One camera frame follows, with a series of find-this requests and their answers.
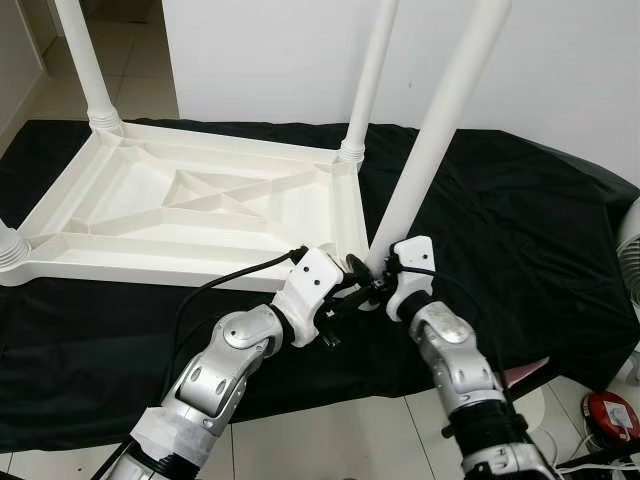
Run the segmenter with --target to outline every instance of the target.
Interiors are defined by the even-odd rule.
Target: red device
[[[640,438],[640,421],[636,413],[624,398],[615,393],[585,396],[582,414],[591,432],[603,443],[624,443]]]

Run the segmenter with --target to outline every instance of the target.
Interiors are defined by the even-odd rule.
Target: white wall
[[[373,0],[163,0],[180,115],[348,120]],[[417,126],[473,6],[402,0],[373,122]],[[516,0],[462,127],[498,128],[640,184],[637,0]]]
[[[0,137],[40,79],[43,67],[15,0],[0,1]]]

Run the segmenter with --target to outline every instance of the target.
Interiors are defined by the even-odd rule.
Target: black cloth
[[[144,121],[170,128],[337,148],[346,126]],[[31,121],[0,161],[0,218],[17,227],[89,135],[84,122]],[[416,131],[372,125],[360,186],[373,237]],[[638,189],[582,160],[499,131],[456,134],[411,233],[434,240],[436,280],[478,331],[492,364],[543,357],[596,390],[639,338],[614,233]],[[78,448],[121,440],[158,400],[175,312],[188,288],[52,278],[0,288],[0,450]],[[270,294],[212,290],[187,311],[205,316],[268,302]],[[189,342],[178,368],[208,342]],[[234,420],[368,395],[432,387],[406,327],[382,309],[355,313],[304,349],[285,346],[250,378]]]

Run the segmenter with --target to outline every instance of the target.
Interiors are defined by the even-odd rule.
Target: white floor
[[[122,117],[178,118],[159,8],[148,25],[92,22],[89,28]],[[31,117],[86,119],[86,104],[64,39],[57,39],[44,57],[51,79]],[[532,436],[549,459],[555,455],[559,461],[568,459],[582,438],[579,405],[586,392],[564,378],[543,387],[544,418]],[[640,409],[639,394],[633,389],[624,393]],[[541,402],[534,402],[539,408]],[[535,415],[535,408],[530,411]],[[455,480],[462,478],[460,455],[453,440],[440,436],[444,424],[434,391],[245,422],[227,429],[199,478]],[[559,452],[555,453],[549,435],[556,439]],[[0,470],[27,480],[84,480],[113,448],[2,454]]]

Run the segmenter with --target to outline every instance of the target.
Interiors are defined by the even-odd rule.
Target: white fan
[[[618,232],[618,259],[631,303],[640,320],[640,198],[633,202]],[[640,385],[640,343],[618,373],[618,378]]]

